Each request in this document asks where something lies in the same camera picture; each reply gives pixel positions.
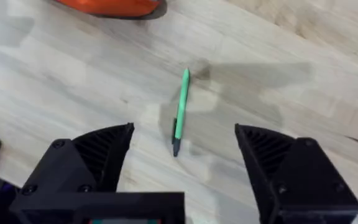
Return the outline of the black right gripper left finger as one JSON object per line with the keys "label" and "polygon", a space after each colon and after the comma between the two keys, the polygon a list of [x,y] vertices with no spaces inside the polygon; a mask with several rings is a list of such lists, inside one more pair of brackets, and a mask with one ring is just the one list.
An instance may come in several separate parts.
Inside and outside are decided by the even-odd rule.
{"label": "black right gripper left finger", "polygon": [[95,130],[74,139],[57,139],[42,156],[15,207],[118,206],[135,201],[116,191],[134,125]]}

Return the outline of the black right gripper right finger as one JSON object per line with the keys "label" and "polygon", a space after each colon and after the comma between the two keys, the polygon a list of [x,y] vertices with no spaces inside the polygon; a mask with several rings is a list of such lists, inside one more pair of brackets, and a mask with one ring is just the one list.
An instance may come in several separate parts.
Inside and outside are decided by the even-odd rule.
{"label": "black right gripper right finger", "polygon": [[358,199],[319,143],[236,124],[261,223],[352,223]]}

